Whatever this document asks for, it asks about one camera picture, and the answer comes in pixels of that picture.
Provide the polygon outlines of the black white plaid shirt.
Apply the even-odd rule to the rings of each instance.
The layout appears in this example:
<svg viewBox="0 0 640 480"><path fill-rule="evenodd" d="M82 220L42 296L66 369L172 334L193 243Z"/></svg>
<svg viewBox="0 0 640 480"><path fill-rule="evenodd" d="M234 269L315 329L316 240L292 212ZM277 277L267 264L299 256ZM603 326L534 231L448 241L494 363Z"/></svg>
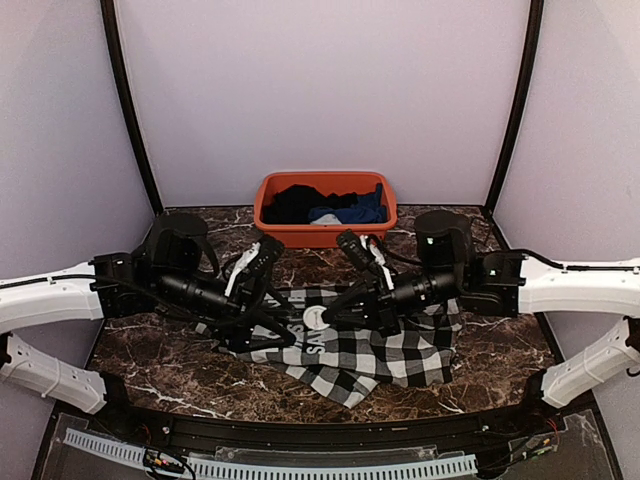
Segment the black white plaid shirt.
<svg viewBox="0 0 640 480"><path fill-rule="evenodd" d="M307 328L304 310L329 306L345 290L338 285L281 289L295 307L286 328L296 343L231 355L284 372L347 408L358 405L381 383L407 388L452 380L455 341L462 327L456 300L403 316L400 333L389 337L365 329Z"/></svg>

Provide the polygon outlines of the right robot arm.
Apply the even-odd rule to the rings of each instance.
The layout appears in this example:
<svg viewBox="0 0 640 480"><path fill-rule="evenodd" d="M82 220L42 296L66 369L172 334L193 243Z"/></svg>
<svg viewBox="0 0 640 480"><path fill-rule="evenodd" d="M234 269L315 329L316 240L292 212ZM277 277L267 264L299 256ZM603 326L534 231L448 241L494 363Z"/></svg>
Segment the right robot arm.
<svg viewBox="0 0 640 480"><path fill-rule="evenodd" d="M617 314L609 332L570 359L529 377L510 424L534 432L549 412L639 365L639 261L586 265L550 260L526 249L476 251L469 219L446 210L414 221L418 274L392 275L374 236L347 230L337 245L362 278L326 309L312 326L340 325L399 331L399 317L455 299L467 311L516 317L546 312Z"/></svg>

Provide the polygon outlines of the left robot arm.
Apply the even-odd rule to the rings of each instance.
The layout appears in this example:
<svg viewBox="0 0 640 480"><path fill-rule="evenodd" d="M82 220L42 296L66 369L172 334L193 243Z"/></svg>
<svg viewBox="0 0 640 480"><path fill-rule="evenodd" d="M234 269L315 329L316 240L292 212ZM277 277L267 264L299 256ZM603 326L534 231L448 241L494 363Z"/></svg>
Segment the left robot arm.
<svg viewBox="0 0 640 480"><path fill-rule="evenodd" d="M187 213L157 217L130 253L94 257L51 273L1 283L1 379L85 413L101 413L120 436L141 427L119 377L41 352L17 330L70 320L106 320L164 310L193 323L233 353L284 348L295 336L262 307L283 244L265 235L242 253L227 280L207 223Z"/></svg>

